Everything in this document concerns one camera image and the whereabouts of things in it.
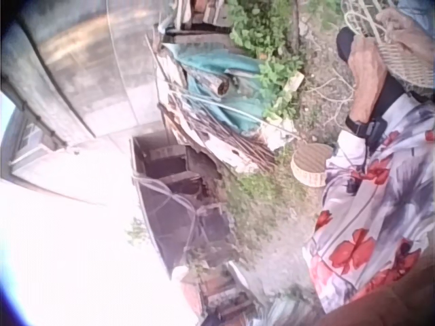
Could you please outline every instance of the sky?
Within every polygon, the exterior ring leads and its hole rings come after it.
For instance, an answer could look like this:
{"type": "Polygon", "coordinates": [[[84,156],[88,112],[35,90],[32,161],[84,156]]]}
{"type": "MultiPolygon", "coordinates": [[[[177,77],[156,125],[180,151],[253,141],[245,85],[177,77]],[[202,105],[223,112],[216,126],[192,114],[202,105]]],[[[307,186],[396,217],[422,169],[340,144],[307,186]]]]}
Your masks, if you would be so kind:
{"type": "Polygon", "coordinates": [[[0,279],[27,325],[195,325],[154,248],[128,244],[130,213],[0,182],[0,214],[0,279]]]}
{"type": "Polygon", "coordinates": [[[14,112],[15,104],[11,102],[10,99],[6,97],[3,93],[1,93],[0,98],[0,141],[3,138],[3,133],[6,130],[7,123],[9,122],[9,119],[11,118],[12,112],[14,112]]]}

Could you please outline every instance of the dirt path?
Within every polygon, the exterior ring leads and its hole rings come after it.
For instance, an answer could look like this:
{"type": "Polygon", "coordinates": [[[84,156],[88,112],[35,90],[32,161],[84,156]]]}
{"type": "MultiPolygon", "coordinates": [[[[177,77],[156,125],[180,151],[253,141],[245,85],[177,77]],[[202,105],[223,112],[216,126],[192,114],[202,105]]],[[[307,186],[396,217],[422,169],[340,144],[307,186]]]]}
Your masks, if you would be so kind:
{"type": "MultiPolygon", "coordinates": [[[[300,95],[300,117],[295,123],[304,141],[333,145],[349,112],[353,79],[336,53],[335,37],[339,28],[325,31],[316,19],[304,13],[300,19],[307,65],[300,95]]],[[[322,189],[305,188],[305,191],[307,198],[299,203],[292,200],[291,192],[286,195],[287,207],[275,211],[279,214],[274,217],[276,227],[256,244],[260,252],[255,259],[239,264],[251,290],[262,302],[276,296],[294,295],[296,287],[298,296],[316,306],[319,304],[302,247],[313,233],[322,189]]]]}

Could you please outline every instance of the dirt ground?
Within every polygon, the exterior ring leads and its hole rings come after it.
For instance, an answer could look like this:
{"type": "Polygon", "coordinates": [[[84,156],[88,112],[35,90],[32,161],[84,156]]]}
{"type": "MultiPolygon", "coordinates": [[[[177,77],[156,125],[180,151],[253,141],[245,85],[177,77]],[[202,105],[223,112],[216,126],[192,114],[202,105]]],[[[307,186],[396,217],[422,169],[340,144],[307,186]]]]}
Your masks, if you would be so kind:
{"type": "MultiPolygon", "coordinates": [[[[335,38],[339,26],[325,30],[320,25],[316,17],[300,14],[300,40],[307,64],[300,93],[300,117],[295,120],[295,125],[303,143],[333,145],[349,112],[353,78],[336,53],[335,38]]],[[[293,148],[297,146],[297,143],[292,144],[293,148]]],[[[289,162],[281,168],[290,171],[289,162]]],[[[289,179],[280,175],[274,177],[284,187],[285,183],[294,182],[291,176],[289,179]]],[[[279,203],[273,200],[264,204],[256,200],[246,204],[240,198],[233,198],[235,204],[248,206],[237,212],[245,216],[247,222],[243,223],[248,224],[245,227],[249,230],[263,227],[264,231],[263,236],[254,234],[251,242],[241,244],[244,259],[238,267],[261,302],[277,296],[295,295],[297,289],[298,297],[318,307],[307,264],[302,257],[302,247],[313,233],[322,189],[309,189],[302,185],[295,188],[292,185],[293,192],[295,189],[298,196],[301,192],[304,195],[295,198],[292,191],[287,191],[278,199],[279,203]]],[[[239,238],[243,242],[247,232],[243,229],[239,233],[242,233],[239,238]]]]}

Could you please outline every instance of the straw hat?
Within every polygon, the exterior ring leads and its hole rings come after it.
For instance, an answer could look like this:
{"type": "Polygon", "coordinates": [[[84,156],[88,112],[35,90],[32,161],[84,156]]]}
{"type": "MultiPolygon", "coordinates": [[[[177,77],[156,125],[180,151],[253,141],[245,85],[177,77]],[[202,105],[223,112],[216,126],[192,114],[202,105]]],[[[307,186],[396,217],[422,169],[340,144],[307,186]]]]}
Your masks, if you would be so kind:
{"type": "Polygon", "coordinates": [[[297,180],[309,187],[323,187],[326,180],[326,160],[332,155],[332,147],[319,144],[305,144],[292,157],[292,171],[297,180]]]}
{"type": "Polygon", "coordinates": [[[342,0],[346,25],[355,33],[375,37],[379,51],[389,72],[404,86],[427,96],[434,87],[433,67],[414,54],[403,51],[398,44],[391,44],[385,38],[385,28],[376,22],[376,15],[389,6],[392,0],[342,0]]]}

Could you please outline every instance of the teal tarp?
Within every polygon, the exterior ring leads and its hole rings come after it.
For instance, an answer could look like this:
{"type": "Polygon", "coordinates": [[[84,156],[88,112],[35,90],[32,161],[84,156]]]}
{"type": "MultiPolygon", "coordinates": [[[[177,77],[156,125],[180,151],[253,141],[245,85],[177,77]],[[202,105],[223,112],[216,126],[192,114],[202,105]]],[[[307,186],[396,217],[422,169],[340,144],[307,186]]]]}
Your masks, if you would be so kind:
{"type": "MultiPolygon", "coordinates": [[[[174,59],[185,66],[189,66],[207,73],[226,75],[227,69],[234,69],[258,75],[260,60],[247,56],[232,54],[214,43],[202,44],[165,44],[172,52],[174,59]]],[[[230,88],[223,97],[219,97],[220,103],[235,109],[249,113],[262,119],[263,111],[269,106],[260,95],[260,81],[258,78],[237,77],[239,85],[249,89],[249,96],[239,94],[237,87],[230,83],[230,88]]],[[[188,90],[191,94],[199,94],[216,98],[204,85],[199,84],[193,77],[188,76],[188,90]]],[[[207,109],[220,122],[234,128],[239,133],[255,130],[259,123],[249,117],[225,110],[217,105],[202,103],[189,99],[193,109],[207,109]]]]}

